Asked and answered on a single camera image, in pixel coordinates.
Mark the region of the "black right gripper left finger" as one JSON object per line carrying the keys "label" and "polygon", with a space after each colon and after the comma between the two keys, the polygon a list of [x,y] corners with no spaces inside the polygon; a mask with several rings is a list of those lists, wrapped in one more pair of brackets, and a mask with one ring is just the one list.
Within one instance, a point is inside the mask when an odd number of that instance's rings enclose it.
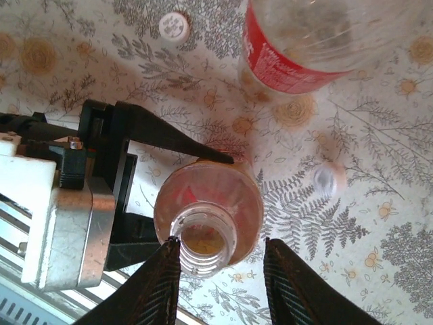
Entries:
{"label": "black right gripper left finger", "polygon": [[81,318],[81,325],[175,325],[180,240],[171,236],[112,295]]}

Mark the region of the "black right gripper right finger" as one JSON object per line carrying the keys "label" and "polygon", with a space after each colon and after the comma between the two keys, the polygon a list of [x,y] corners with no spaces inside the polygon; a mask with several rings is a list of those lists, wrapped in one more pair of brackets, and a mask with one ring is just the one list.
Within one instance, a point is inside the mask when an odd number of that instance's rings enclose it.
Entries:
{"label": "black right gripper right finger", "polygon": [[272,325],[382,325],[332,288],[283,240],[266,239],[263,273]]}

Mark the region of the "small clear plastic bottle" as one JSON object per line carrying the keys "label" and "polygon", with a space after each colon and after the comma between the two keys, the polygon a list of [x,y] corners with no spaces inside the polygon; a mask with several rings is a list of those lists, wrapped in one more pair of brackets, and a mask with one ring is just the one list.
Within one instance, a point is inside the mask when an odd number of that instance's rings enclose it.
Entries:
{"label": "small clear plastic bottle", "polygon": [[180,242],[181,270],[208,278],[245,259],[264,221],[260,190],[247,158],[233,164],[197,160],[162,184],[154,205],[159,242]]}

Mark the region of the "white plastic bottle cap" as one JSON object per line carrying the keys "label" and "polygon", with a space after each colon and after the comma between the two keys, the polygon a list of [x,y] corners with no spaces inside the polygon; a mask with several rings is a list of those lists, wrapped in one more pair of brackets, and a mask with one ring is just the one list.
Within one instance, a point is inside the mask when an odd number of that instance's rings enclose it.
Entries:
{"label": "white plastic bottle cap", "polygon": [[165,14],[159,21],[160,36],[174,46],[187,42],[190,35],[190,25],[186,17],[179,12]]}
{"label": "white plastic bottle cap", "polygon": [[321,196],[331,198],[346,188],[346,172],[341,165],[325,162],[314,170],[312,184]]}

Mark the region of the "small red-tipped clear object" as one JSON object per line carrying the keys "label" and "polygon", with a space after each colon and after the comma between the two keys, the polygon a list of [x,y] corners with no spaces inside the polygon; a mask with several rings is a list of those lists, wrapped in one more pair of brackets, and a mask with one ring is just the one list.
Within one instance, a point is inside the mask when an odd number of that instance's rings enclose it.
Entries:
{"label": "small red-tipped clear object", "polygon": [[239,78],[260,102],[314,92],[377,60],[433,0],[248,0]]}

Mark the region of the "floral patterned tablecloth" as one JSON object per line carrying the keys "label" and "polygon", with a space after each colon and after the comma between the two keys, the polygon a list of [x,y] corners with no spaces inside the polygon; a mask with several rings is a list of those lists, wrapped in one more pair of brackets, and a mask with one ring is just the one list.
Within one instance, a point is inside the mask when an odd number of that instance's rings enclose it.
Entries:
{"label": "floral patterned tablecloth", "polygon": [[[433,9],[408,43],[287,110],[237,81],[246,0],[0,0],[0,112],[76,128],[86,99],[138,104],[250,154],[280,238],[383,325],[433,325]],[[174,46],[167,13],[190,25]],[[312,174],[346,172],[327,198]]]}

